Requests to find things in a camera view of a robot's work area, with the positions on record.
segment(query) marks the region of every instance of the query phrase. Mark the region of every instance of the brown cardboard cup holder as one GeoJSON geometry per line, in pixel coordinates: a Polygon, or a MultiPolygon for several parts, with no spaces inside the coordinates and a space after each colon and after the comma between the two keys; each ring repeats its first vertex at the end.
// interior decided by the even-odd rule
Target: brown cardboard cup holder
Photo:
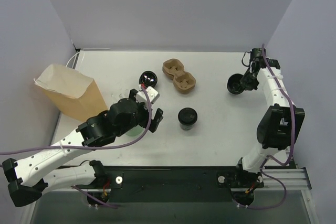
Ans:
{"type": "Polygon", "coordinates": [[[184,71],[182,62],[177,59],[165,61],[162,65],[162,71],[173,80],[175,88],[183,94],[192,91],[196,85],[195,78],[191,73],[184,71]]]}

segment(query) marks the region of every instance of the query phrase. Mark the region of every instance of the gray wall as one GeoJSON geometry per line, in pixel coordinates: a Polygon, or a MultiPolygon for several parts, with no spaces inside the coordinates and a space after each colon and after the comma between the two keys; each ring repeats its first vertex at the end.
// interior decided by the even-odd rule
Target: gray wall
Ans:
{"type": "MultiPolygon", "coordinates": [[[[33,78],[53,62],[65,63],[74,48],[49,0],[0,0],[0,10],[0,151],[47,145],[58,110],[33,78]]],[[[21,213],[0,172],[0,222],[18,223],[21,213]]]]}
{"type": "Polygon", "coordinates": [[[51,0],[77,48],[244,51],[291,0],[51,0]]]}
{"type": "Polygon", "coordinates": [[[295,159],[306,166],[321,223],[335,223],[336,0],[293,0],[267,48],[306,111],[295,159]]]}

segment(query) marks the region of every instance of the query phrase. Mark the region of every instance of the gray floor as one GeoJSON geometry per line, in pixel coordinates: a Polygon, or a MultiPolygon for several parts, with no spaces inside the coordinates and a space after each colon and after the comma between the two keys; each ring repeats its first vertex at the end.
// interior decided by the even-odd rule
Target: gray floor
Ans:
{"type": "MultiPolygon", "coordinates": [[[[277,203],[282,191],[256,192],[255,205],[277,203]]],[[[36,204],[31,223],[310,223],[301,192],[290,191],[285,203],[266,211],[237,209],[226,203],[150,203],[127,204],[118,210],[88,208],[77,192],[53,192],[36,204]]]]}

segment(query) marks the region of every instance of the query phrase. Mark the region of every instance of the table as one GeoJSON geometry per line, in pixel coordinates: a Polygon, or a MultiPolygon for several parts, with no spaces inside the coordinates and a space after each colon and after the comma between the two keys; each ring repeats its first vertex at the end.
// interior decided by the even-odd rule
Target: table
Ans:
{"type": "MultiPolygon", "coordinates": [[[[267,105],[261,90],[231,95],[227,79],[244,73],[241,52],[156,52],[156,51],[82,51],[75,69],[93,77],[108,107],[121,97],[128,97],[138,87],[139,76],[151,70],[158,76],[155,89],[160,98],[153,106],[161,108],[164,119],[155,133],[148,132],[138,143],[117,150],[94,151],[65,165],[98,159],[106,166],[235,166],[257,142],[257,126],[267,105]],[[162,72],[162,63],[177,58],[196,79],[189,94],[180,94],[162,72]],[[177,119],[184,107],[198,113],[190,131],[183,131],[177,119]]],[[[69,134],[81,122],[61,114],[53,143],[69,134]]],[[[121,136],[113,145],[130,142],[121,136]]],[[[284,162],[285,151],[276,157],[284,162]]],[[[268,165],[277,166],[274,161],[268,165]]]]}

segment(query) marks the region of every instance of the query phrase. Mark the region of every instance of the black lid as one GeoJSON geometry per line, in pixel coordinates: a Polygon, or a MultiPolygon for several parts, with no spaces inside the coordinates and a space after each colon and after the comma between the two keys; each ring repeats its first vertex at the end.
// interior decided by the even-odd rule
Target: black lid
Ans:
{"type": "Polygon", "coordinates": [[[145,71],[140,75],[139,84],[144,84],[146,87],[155,87],[157,84],[157,76],[152,71],[145,71]]]}
{"type": "Polygon", "coordinates": [[[193,125],[197,121],[197,113],[192,108],[184,108],[179,112],[178,120],[183,125],[193,125]]]}

